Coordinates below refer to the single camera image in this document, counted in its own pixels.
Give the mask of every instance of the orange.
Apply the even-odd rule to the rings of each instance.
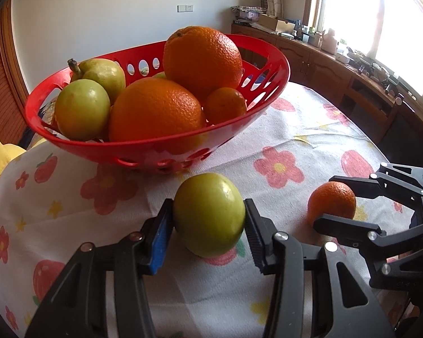
[[[168,79],[193,93],[201,104],[216,89],[236,89],[243,76],[241,54],[235,43],[203,26],[189,26],[169,37],[163,68]]]
[[[167,79],[147,77],[126,87],[109,120],[111,141],[136,141],[195,131],[206,125],[199,101]]]
[[[246,99],[238,90],[221,88],[207,96],[204,113],[208,122],[219,124],[244,115],[246,108]]]
[[[350,187],[338,181],[328,181],[310,195],[307,204],[307,222],[313,226],[322,214],[352,219],[355,214],[356,200]]]

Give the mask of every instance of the green fruit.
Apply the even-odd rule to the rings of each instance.
[[[109,112],[105,89],[93,80],[80,79],[61,90],[54,115],[62,135],[70,140],[89,141],[104,131]]]
[[[155,74],[153,77],[158,77],[159,79],[166,79],[166,74],[164,71]]]
[[[174,198],[174,226],[194,254],[213,258],[238,242],[246,215],[237,187],[221,174],[205,173],[184,181]]]
[[[125,89],[124,70],[112,60],[91,58],[77,64],[73,59],[70,59],[68,64],[73,71],[71,82],[89,79],[99,83],[108,93],[111,105],[114,104],[121,91]]]

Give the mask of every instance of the table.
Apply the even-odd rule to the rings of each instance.
[[[367,177],[385,160],[338,109],[294,83],[248,129],[179,174],[97,165],[45,142],[12,161],[0,178],[0,314],[23,337],[37,304],[83,242],[102,246],[139,230],[193,174],[225,175],[278,229],[322,245],[330,238],[305,222],[312,191],[333,175]],[[389,199],[357,199],[355,218],[388,233],[408,228],[411,215]],[[358,252],[342,250],[368,281]],[[226,255],[200,259],[175,232],[163,268],[146,278],[157,334],[173,338],[262,336],[272,283],[254,266],[245,235]],[[375,292],[394,323],[403,295]]]

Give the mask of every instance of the basket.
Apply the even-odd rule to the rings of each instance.
[[[243,61],[244,75],[237,89],[248,103],[248,111],[244,116],[216,126],[207,126],[198,131],[153,140],[129,142],[66,140],[50,133],[47,130],[50,126],[39,118],[38,112],[54,89],[63,89],[70,82],[71,71],[67,67],[46,78],[32,91],[25,105],[27,122],[33,131],[61,149],[96,163],[114,163],[132,169],[164,174],[189,168],[205,160],[218,147],[231,140],[262,115],[281,94],[290,78],[287,59],[276,47],[263,40],[243,35],[229,35],[229,37],[240,49],[248,49],[267,59],[262,69]],[[158,42],[100,57],[118,62],[124,69],[129,85],[144,77],[138,70],[139,63],[143,60],[149,63],[148,72],[146,69],[143,74],[153,76],[163,71],[164,47],[165,42]],[[262,82],[258,86],[254,85],[260,80]]]

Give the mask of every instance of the wooden door frame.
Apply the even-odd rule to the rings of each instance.
[[[11,0],[7,0],[0,9],[0,56],[14,100],[20,113],[25,118],[25,102],[27,101],[28,90],[17,60],[12,35]]]

